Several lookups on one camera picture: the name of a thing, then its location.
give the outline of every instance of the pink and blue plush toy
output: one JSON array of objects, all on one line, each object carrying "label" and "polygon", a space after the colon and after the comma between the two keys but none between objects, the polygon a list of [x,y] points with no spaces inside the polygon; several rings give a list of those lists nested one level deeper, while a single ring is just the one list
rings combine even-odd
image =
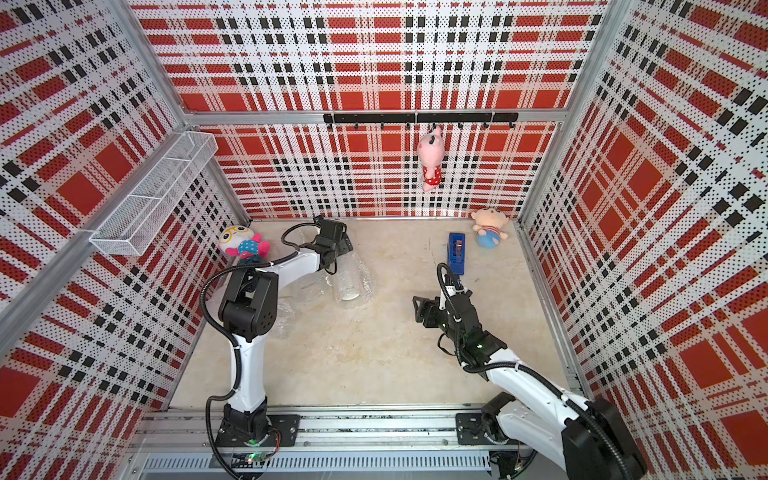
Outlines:
[{"label": "pink and blue plush toy", "polygon": [[219,236],[219,250],[230,257],[247,258],[256,256],[257,262],[262,261],[270,251],[270,243],[261,241],[261,234],[248,227],[233,225]]}]

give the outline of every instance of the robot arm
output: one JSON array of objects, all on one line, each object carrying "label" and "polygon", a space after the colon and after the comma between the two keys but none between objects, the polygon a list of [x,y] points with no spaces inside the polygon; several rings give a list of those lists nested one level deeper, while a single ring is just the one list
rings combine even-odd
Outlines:
[{"label": "robot arm", "polygon": [[[344,223],[319,216],[303,225],[319,228],[312,242],[296,246],[297,251],[282,261],[234,270],[219,307],[224,329],[237,341],[237,347],[230,351],[233,384],[240,374],[240,387],[224,406],[223,429],[231,430],[244,442],[265,439],[269,429],[263,384],[264,346],[276,320],[279,290],[304,275],[329,269],[339,256],[353,249]],[[289,229],[283,239],[299,226]],[[239,372],[235,349],[240,351]]]},{"label": "robot arm", "polygon": [[[449,274],[442,277],[442,270]],[[568,473],[570,480],[635,480],[647,468],[637,445],[609,402],[590,402],[535,372],[500,339],[483,330],[475,307],[447,265],[438,265],[441,294],[413,297],[416,321],[440,328],[454,343],[459,365],[508,393],[482,410],[491,444],[516,439]]]}]

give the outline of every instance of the baby doll plush toy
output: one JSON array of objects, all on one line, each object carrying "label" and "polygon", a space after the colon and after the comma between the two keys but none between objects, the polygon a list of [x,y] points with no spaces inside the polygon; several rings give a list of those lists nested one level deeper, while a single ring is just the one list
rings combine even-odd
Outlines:
[{"label": "baby doll plush toy", "polygon": [[424,173],[424,191],[440,185],[442,181],[442,170],[440,165],[445,156],[445,143],[442,139],[442,130],[436,127],[435,130],[427,133],[419,139],[419,146],[416,148],[419,160],[422,161]]},{"label": "baby doll plush toy", "polygon": [[261,241],[261,234],[248,227],[233,225],[221,232],[219,250],[230,257],[241,255],[246,258],[256,255],[263,260],[270,251],[270,243]]},{"label": "baby doll plush toy", "polygon": [[480,247],[495,248],[501,240],[506,240],[509,235],[501,231],[501,228],[509,223],[509,219],[502,212],[493,208],[484,208],[472,212],[475,225],[472,229],[478,233]]}]

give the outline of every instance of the red plaid pattern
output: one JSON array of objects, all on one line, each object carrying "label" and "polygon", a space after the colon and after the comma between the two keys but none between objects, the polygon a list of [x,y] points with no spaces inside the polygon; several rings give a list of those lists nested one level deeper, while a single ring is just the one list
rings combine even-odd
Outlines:
[{"label": "red plaid pattern", "polygon": [[625,22],[527,228],[653,477],[764,478],[768,8],[634,2]]},{"label": "red plaid pattern", "polygon": [[98,3],[0,10],[0,309],[175,127]]},{"label": "red plaid pattern", "polygon": [[85,262],[0,363],[0,477],[112,476],[144,412],[170,401],[234,221],[203,173],[142,257]]},{"label": "red plaid pattern", "polygon": [[252,217],[450,216],[494,207],[516,217],[554,124],[443,126],[439,187],[425,193],[415,155],[426,125],[206,127]]},{"label": "red plaid pattern", "polygon": [[564,107],[607,4],[130,3],[191,111]]}]

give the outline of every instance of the beige floor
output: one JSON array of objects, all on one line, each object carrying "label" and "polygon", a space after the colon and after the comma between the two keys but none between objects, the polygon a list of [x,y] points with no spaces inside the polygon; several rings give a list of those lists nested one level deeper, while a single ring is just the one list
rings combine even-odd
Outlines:
[{"label": "beige floor", "polygon": [[[411,298],[438,295],[435,267],[445,261],[452,231],[467,234],[462,282],[474,292],[472,303],[483,327],[540,373],[565,384],[511,226],[508,240],[486,250],[475,242],[470,220],[346,222],[349,237],[375,277],[376,294],[371,303],[357,310],[340,309],[331,293],[297,307],[291,334],[267,340],[265,388],[271,405],[480,403],[491,399],[499,389],[480,376],[462,372],[455,359],[435,345],[439,330],[425,329],[414,321]],[[273,243],[270,259],[290,252],[280,244],[280,233],[292,224],[254,223],[254,230]],[[229,390],[228,345],[214,329],[203,330],[171,407],[202,408],[209,395]]]}]

